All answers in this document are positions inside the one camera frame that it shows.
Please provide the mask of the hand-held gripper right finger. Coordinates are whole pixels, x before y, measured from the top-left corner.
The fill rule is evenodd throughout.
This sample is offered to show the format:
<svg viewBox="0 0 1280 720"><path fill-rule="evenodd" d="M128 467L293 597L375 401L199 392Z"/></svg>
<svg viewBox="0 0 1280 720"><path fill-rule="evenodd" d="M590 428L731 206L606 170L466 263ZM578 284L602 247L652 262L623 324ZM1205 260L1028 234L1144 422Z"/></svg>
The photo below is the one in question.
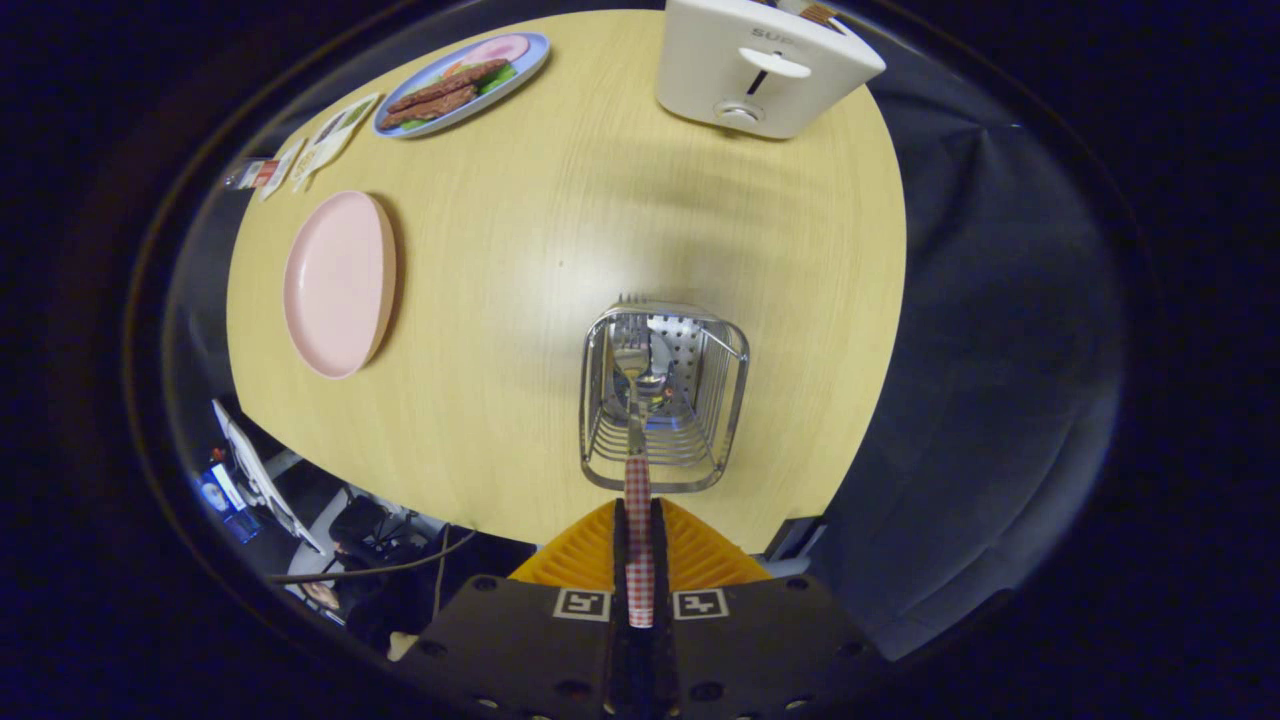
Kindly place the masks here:
<svg viewBox="0 0 1280 720"><path fill-rule="evenodd" d="M652 507L662 679L678 719L847 717L883 657L817 578L772 577L689 510Z"/></svg>

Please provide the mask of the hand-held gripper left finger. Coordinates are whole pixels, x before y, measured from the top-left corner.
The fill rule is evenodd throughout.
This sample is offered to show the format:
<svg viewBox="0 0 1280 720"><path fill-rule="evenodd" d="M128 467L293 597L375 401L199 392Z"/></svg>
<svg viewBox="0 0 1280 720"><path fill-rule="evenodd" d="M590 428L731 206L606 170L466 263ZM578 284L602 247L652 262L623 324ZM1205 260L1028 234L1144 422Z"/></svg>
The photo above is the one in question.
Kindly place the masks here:
<svg viewBox="0 0 1280 720"><path fill-rule="evenodd" d="M399 657L449 719L607 719L625 633L626 512L589 512L518 570L467 577Z"/></svg>

